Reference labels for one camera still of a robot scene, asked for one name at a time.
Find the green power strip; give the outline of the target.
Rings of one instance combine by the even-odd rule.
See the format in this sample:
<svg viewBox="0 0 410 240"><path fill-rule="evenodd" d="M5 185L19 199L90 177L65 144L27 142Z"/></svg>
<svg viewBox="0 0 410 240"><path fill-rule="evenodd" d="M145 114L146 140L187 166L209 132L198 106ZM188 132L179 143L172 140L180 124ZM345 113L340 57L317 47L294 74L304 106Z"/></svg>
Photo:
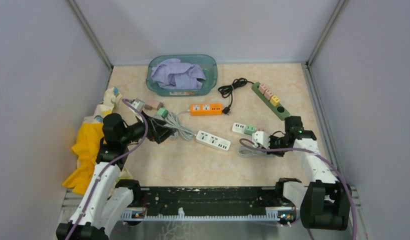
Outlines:
<svg viewBox="0 0 410 240"><path fill-rule="evenodd" d="M266 84L256 82L252 85L251 89L281 121L290 116L289 111L281 104L280 99Z"/></svg>

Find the orange power strip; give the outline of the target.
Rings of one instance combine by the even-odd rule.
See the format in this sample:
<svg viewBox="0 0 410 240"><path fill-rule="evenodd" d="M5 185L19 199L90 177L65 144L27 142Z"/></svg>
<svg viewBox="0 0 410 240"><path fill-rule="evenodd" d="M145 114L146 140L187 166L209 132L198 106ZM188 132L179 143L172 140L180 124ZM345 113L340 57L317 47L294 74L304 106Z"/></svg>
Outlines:
<svg viewBox="0 0 410 240"><path fill-rule="evenodd" d="M189 108L191 116L218 116L223 111L221 103L195 103Z"/></svg>

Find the small white power strip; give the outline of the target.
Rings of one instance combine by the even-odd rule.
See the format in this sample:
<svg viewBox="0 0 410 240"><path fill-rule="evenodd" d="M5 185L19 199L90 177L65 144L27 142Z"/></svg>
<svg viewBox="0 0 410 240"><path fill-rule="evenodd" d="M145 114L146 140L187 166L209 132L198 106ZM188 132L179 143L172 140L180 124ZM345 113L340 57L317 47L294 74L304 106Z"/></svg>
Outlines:
<svg viewBox="0 0 410 240"><path fill-rule="evenodd" d="M246 134L244 134L244 128L245 128L246 125L248 125L248 124L241 124L241 123L234 122L233 125L232 125L232 128L231 128L231 131L234 132L234 133L237 133L237 134L246 135Z"/></svg>

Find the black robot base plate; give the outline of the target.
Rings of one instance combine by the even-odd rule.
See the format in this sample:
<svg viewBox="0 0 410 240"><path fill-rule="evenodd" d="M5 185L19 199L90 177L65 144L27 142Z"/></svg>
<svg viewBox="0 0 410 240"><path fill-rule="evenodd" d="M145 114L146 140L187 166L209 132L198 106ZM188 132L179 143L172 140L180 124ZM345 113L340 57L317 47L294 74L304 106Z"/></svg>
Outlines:
<svg viewBox="0 0 410 240"><path fill-rule="evenodd" d="M179 209L189 217L264 216L266 210L293 206L275 186L149 186L129 204L148 217L175 216Z"/></svg>

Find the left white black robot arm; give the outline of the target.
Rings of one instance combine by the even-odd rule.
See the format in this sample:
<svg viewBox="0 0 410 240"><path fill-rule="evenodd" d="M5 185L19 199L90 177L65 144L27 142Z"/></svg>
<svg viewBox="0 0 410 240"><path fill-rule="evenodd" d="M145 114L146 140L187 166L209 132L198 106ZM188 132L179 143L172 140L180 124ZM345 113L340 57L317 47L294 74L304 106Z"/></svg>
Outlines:
<svg viewBox="0 0 410 240"><path fill-rule="evenodd" d="M57 226L59 240L108 240L111 232L128 207L142 203L140 183L118 179L128 155L128 146L140 147L145 139L160 144L175 133L164 120L139 113L135 124L127 125L118 113L103 119L103 138L99 142L93 176L76 211L67 223Z"/></svg>

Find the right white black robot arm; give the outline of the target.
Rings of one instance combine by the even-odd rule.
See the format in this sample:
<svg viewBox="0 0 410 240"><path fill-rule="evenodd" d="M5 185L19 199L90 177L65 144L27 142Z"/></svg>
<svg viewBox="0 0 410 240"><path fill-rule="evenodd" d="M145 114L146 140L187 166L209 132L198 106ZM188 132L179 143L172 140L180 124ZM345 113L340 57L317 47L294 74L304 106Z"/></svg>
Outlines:
<svg viewBox="0 0 410 240"><path fill-rule="evenodd" d="M285 118L284 126L284 136L271 136L269 148L279 156L290 151L295 153L309 184L303 186L295 178L279 179L274 193L276 203L288 206L292 202L307 229L346 230L351 210L350 185L342 183L335 167L322 160L317 137L313 131L304 129L301 117Z"/></svg>

